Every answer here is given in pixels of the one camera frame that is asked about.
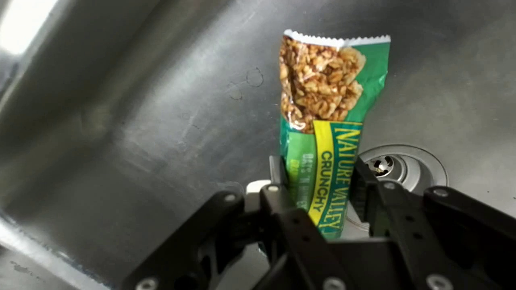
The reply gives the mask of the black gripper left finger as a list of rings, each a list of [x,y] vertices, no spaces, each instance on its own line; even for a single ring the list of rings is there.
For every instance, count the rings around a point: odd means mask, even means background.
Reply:
[[[285,162],[254,194],[217,192],[119,284],[119,290],[214,290],[249,245],[269,270],[253,290],[349,290],[341,266],[286,192]]]

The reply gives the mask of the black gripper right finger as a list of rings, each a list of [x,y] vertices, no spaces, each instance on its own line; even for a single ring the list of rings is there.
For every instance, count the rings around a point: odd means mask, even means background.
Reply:
[[[516,220],[462,192],[412,194],[354,165],[351,205],[369,226],[348,245],[362,290],[516,290]]]

